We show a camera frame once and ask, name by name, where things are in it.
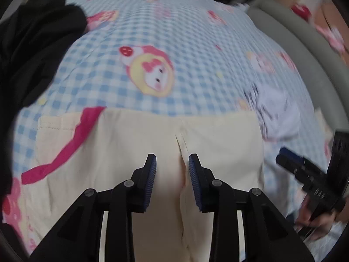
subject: checkered fabric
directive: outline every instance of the checkered fabric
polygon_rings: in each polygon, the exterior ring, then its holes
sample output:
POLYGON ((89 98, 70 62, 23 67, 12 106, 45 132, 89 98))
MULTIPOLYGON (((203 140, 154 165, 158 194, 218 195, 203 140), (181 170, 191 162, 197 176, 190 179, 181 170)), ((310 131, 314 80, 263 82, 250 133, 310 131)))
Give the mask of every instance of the checkered fabric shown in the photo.
POLYGON ((212 0, 67 0, 67 3, 79 5, 87 16, 112 10, 119 11, 119 15, 107 29, 97 28, 77 40, 67 51, 50 87, 35 104, 20 112, 13 147, 16 177, 31 168, 41 115, 62 115, 94 106, 124 107, 170 117, 219 115, 241 109, 243 91, 256 82, 287 91, 301 114, 298 137, 266 143, 263 167, 266 194, 284 214, 296 208, 298 185, 275 163, 281 146, 326 169, 323 134, 301 77, 280 61, 275 52, 284 50, 259 31, 242 10, 225 8, 212 0), (209 11, 219 18, 210 19, 209 11), (143 94, 120 60, 120 47, 146 45, 165 52, 172 62, 174 85, 166 97, 143 94), (248 52, 268 58, 274 73, 256 70, 248 52))

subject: human hand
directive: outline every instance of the human hand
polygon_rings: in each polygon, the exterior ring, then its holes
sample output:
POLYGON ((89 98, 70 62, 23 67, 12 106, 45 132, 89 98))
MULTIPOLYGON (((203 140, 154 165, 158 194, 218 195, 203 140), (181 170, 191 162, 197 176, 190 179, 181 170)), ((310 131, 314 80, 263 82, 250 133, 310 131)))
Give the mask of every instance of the human hand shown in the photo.
POLYGON ((310 226, 315 227, 315 231, 311 234, 310 240, 317 240, 321 237, 324 237, 329 233, 332 228, 332 225, 336 218, 336 213, 333 212, 331 214, 324 213, 314 220, 310 221, 311 211, 308 208, 308 204, 310 202, 310 197, 308 195, 305 196, 301 208, 299 209, 298 218, 296 219, 296 225, 301 226, 310 226))

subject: pink trim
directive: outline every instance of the pink trim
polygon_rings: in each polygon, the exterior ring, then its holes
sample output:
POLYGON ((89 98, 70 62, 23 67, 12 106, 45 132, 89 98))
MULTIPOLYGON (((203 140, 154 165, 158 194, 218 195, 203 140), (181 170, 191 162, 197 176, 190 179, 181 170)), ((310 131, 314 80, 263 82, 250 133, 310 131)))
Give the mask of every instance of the pink trim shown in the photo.
POLYGON ((51 164, 39 165, 22 173, 22 184, 35 183, 66 163, 87 139, 104 109, 105 107, 85 108, 81 115, 80 124, 75 128, 72 140, 60 151, 51 164))

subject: black cloth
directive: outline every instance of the black cloth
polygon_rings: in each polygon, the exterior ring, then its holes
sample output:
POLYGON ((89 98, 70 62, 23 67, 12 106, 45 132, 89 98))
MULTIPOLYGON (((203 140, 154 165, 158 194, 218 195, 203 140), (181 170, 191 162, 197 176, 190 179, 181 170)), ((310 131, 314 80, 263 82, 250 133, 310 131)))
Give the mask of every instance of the black cloth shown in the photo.
POLYGON ((87 25, 81 8, 65 1, 29 0, 0 24, 0 206, 12 184, 10 127, 48 87, 87 25))

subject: cream cloth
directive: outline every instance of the cream cloth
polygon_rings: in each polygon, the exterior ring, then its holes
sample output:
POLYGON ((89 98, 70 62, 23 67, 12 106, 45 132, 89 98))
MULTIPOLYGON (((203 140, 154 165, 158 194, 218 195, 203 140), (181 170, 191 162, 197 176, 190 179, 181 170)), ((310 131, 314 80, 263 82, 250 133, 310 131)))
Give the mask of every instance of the cream cloth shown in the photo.
MULTIPOLYGON (((263 140, 254 113, 231 114, 194 126, 190 121, 176 134, 185 162, 186 186, 180 196, 183 220, 183 244, 195 262, 208 261, 210 256, 213 213, 201 213, 196 206, 188 171, 188 159, 193 153, 214 177, 235 189, 249 191, 261 188, 259 176, 263 162, 263 140)), ((245 250, 241 213, 238 212, 240 257, 245 250)))
MULTIPOLYGON (((79 117, 80 114, 69 114, 40 118, 34 165, 47 164, 55 159, 72 139, 79 117)), ((217 178, 227 183, 234 182, 229 182, 229 177, 240 178, 241 185, 234 187, 248 190, 256 186, 262 163, 262 156, 259 156, 262 154, 262 142, 255 114, 237 112, 218 117, 170 118, 138 111, 105 109, 86 140, 63 164, 40 180, 30 181, 30 176, 27 176, 29 181, 23 185, 23 191, 32 237, 39 243, 85 189, 112 189, 129 179, 134 169, 144 165, 147 155, 154 153, 157 173, 150 206, 144 214, 132 214, 135 257, 137 261, 190 261, 190 256, 197 254, 192 253, 194 248, 188 245, 191 229, 186 229, 187 220, 179 205, 186 170, 182 158, 187 162, 188 152, 197 153, 203 165, 211 168, 217 178), (201 145, 192 145, 198 140, 201 145), (186 154, 183 143, 191 147, 186 154), (184 246, 183 233, 186 237, 184 246)), ((202 229, 207 228, 209 225, 202 225, 202 229)))

